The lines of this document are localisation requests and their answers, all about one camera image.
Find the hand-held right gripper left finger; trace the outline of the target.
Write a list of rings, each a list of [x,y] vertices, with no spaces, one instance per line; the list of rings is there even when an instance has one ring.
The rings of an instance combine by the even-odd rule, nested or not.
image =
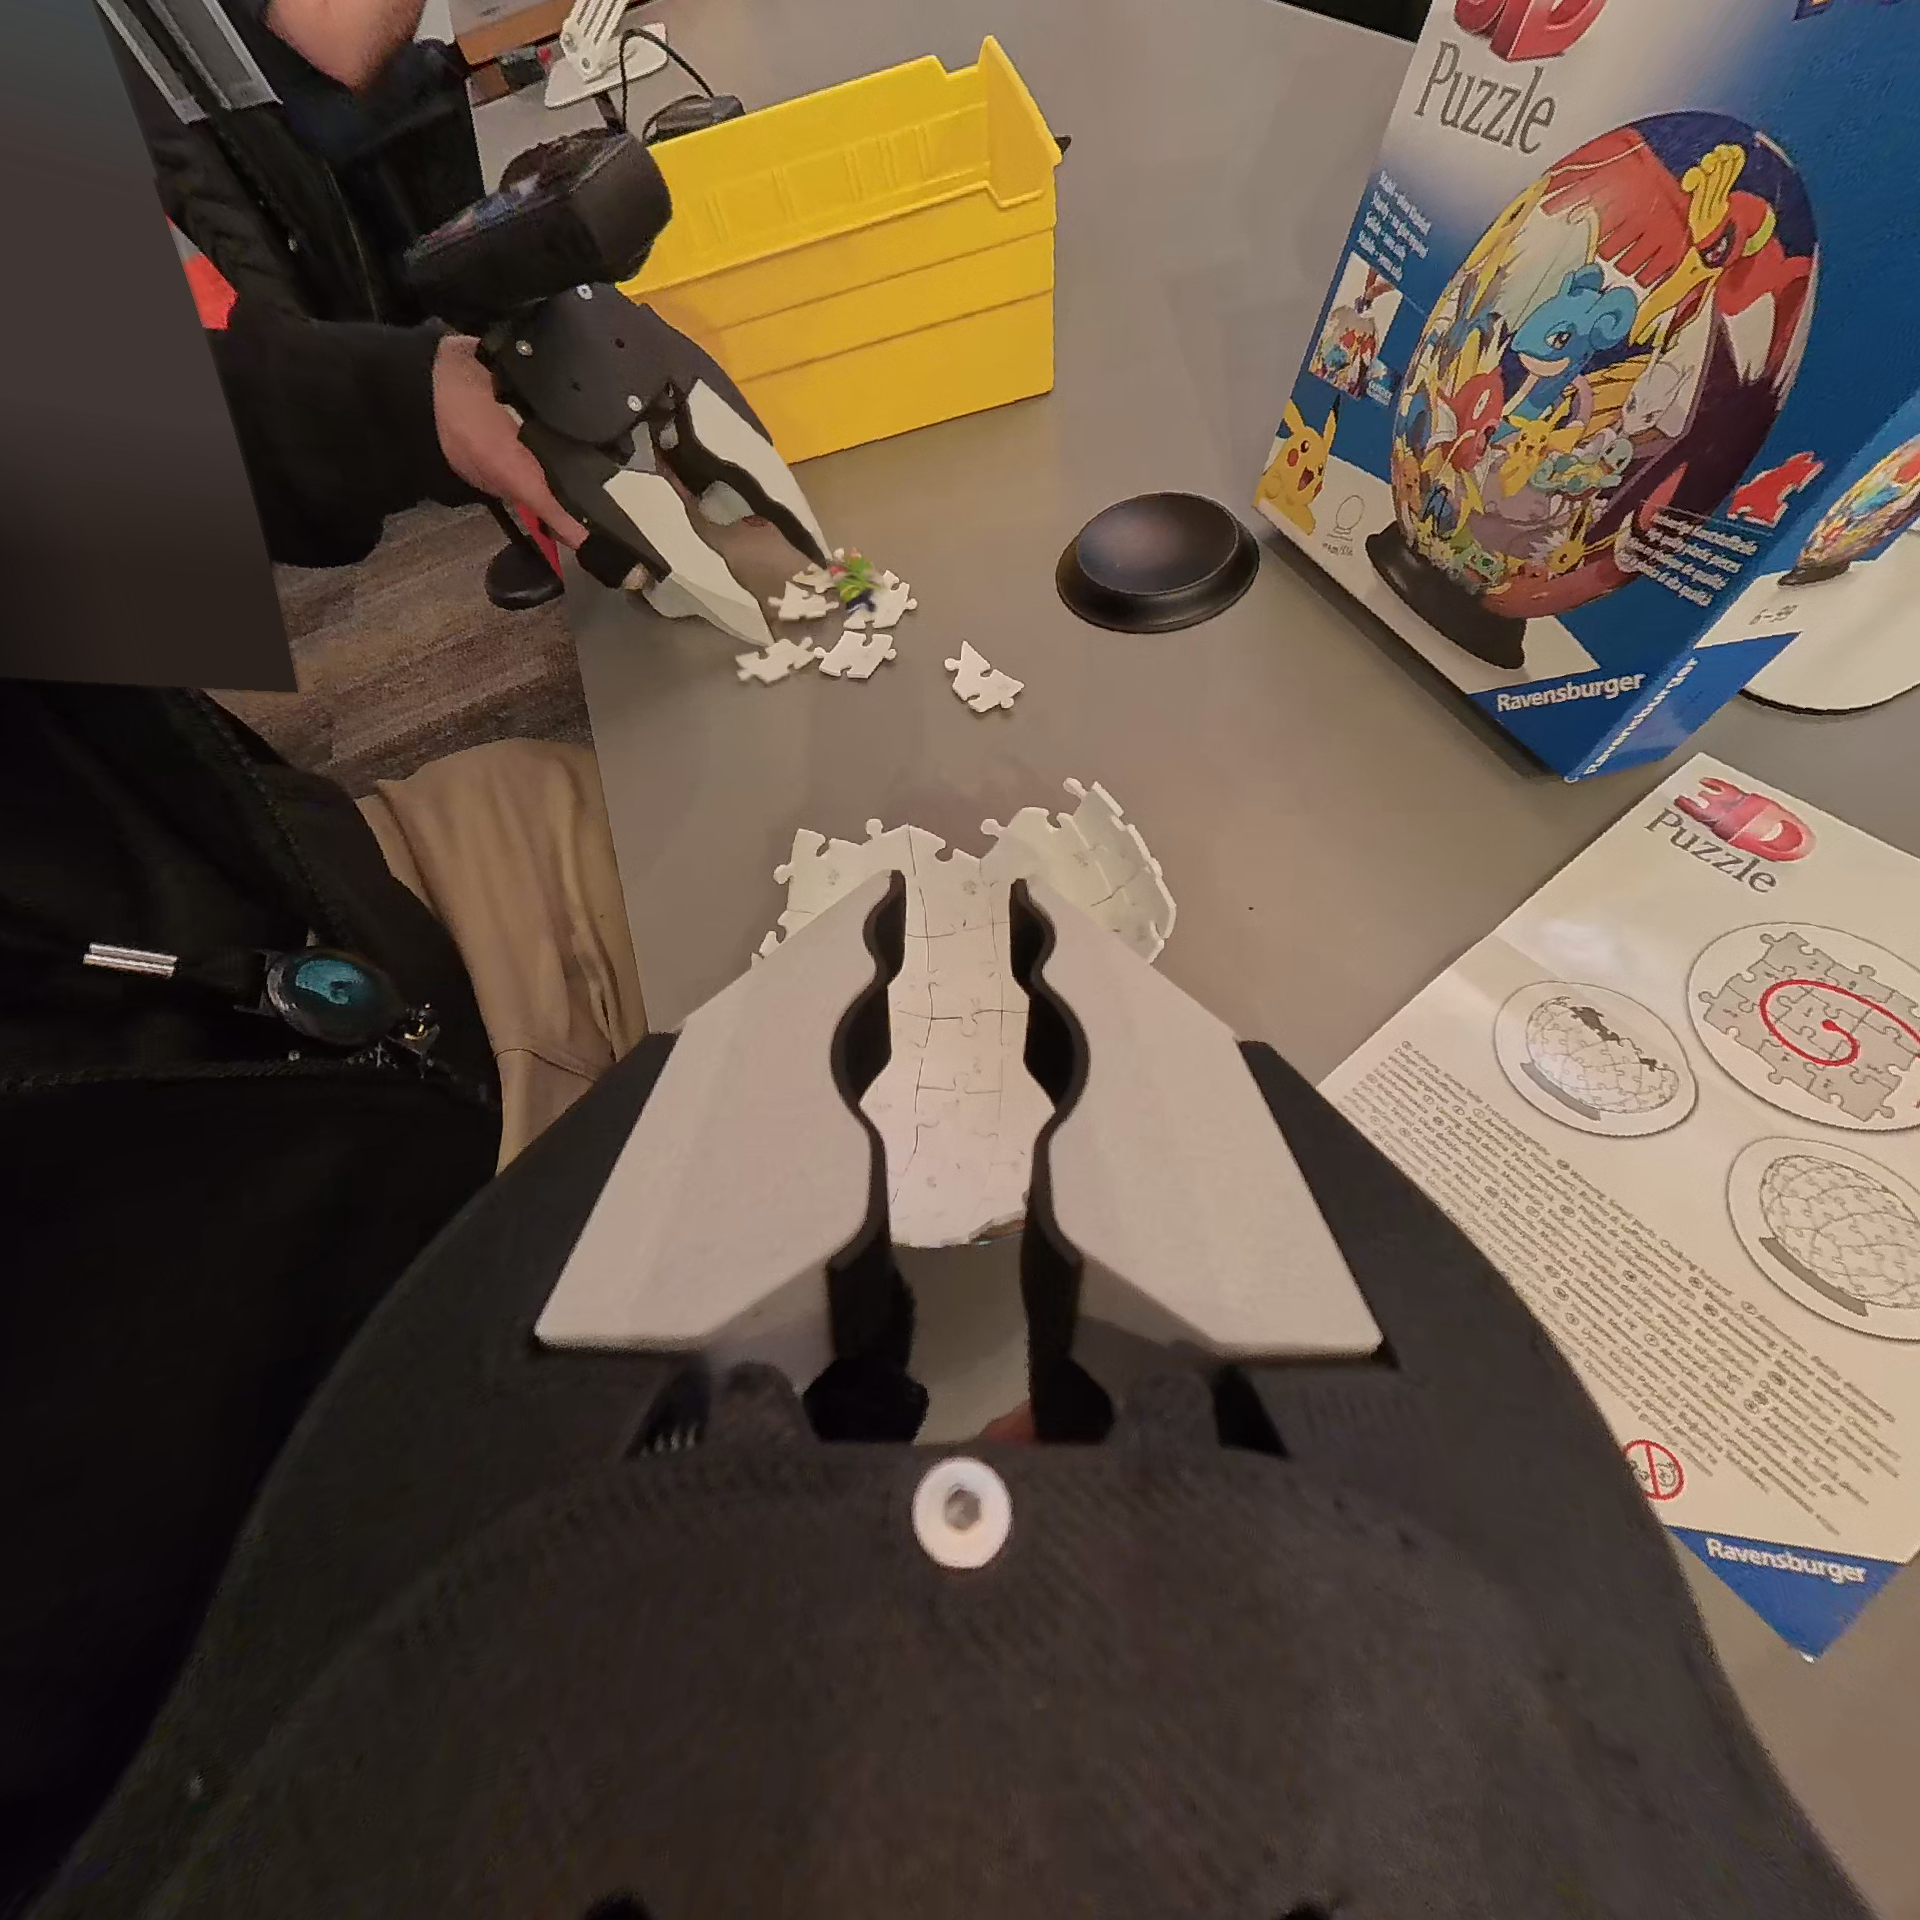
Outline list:
[[[861,1096],[892,1060],[879,871],[693,1013],[534,1321],[549,1351],[778,1369],[813,1429],[916,1429],[916,1308]]]

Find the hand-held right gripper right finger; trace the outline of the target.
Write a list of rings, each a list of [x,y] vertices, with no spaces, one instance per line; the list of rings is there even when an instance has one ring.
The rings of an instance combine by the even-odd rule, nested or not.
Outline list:
[[[1028,1409],[1109,1429],[1146,1379],[1385,1351],[1245,1047],[1043,879],[1010,891],[1046,1099],[1020,1247]]]

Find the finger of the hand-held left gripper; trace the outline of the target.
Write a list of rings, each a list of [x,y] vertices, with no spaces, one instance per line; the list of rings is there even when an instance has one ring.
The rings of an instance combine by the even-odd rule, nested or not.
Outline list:
[[[689,388],[689,483],[701,493],[729,491],[749,519],[772,523],[813,566],[831,550],[795,473],[756,421],[711,381]]]
[[[607,585],[636,591],[660,617],[699,617],[751,649],[769,649],[772,633],[758,597],[737,581],[729,564],[701,540],[675,484],[657,470],[617,465],[604,483]]]

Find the pile of puzzle pieces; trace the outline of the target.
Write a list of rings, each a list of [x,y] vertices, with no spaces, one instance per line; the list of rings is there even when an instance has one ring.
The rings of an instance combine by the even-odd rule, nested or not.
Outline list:
[[[734,659],[742,685],[778,685],[804,673],[870,680],[898,660],[895,635],[922,600],[893,568],[837,545],[826,561],[797,566],[766,600],[775,637]]]

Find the partly built white puzzle ball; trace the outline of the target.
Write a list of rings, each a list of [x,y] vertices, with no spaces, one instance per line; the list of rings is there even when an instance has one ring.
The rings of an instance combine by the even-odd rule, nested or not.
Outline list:
[[[902,961],[889,987],[892,1057],[861,1096],[879,1136],[893,1243],[938,1249],[1023,1220],[1049,1099],[1023,1067],[1027,992],[1012,969],[1010,888],[1039,879],[1146,961],[1177,907],[1140,829],[1105,784],[1066,782],[1071,807],[983,823],[988,853],[911,823],[869,821],[849,840],[797,827],[769,958],[867,877],[900,873]]]

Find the person's left forearm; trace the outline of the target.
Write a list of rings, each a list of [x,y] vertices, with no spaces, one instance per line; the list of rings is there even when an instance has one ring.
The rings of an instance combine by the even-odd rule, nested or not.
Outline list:
[[[447,465],[434,366],[446,328],[337,321],[239,301],[204,339],[275,561],[365,559],[387,519],[474,503]]]

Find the black round ball stand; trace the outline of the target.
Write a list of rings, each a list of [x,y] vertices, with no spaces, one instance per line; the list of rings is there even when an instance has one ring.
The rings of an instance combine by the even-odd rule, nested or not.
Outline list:
[[[1055,566],[1063,606],[1109,633],[1179,633],[1234,607],[1262,548],[1223,504],[1189,491],[1129,495],[1094,513]]]

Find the blue cartoon puzzle box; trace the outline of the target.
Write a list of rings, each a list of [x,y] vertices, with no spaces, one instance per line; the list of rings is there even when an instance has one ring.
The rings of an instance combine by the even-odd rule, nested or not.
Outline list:
[[[1566,782],[1915,525],[1917,4],[1431,4],[1255,510]]]

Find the person's left hand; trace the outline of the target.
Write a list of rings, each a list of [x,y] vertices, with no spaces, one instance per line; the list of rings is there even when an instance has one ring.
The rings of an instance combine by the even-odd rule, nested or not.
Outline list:
[[[588,531],[558,503],[534,453],[521,443],[519,421],[495,398],[478,340],[455,331],[438,336],[430,390],[447,469],[469,489],[537,520],[567,550],[581,548]]]

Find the yellow plastic bin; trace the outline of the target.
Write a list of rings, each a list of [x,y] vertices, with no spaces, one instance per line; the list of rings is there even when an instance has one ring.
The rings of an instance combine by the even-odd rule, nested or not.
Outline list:
[[[675,214],[621,289],[789,463],[1054,388],[1063,149],[995,37],[657,145]]]

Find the folded paper instruction leaflet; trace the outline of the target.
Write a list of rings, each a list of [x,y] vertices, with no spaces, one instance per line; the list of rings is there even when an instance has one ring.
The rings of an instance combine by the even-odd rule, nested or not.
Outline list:
[[[1698,755],[1324,1092],[1814,1659],[1915,1559],[1917,863]]]

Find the white desk device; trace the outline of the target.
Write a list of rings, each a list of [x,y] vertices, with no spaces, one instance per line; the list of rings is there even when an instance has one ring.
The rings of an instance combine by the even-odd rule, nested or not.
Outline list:
[[[583,105],[610,89],[650,79],[668,65],[668,41],[638,22],[630,3],[574,3],[561,25],[555,53],[546,60],[545,108]]]

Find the white flat board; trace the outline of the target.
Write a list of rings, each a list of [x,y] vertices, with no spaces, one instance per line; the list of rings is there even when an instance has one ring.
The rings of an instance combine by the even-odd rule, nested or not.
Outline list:
[[[1917,436],[1812,519],[1772,600],[1790,641],[1746,685],[1790,713],[1865,713],[1917,683]]]

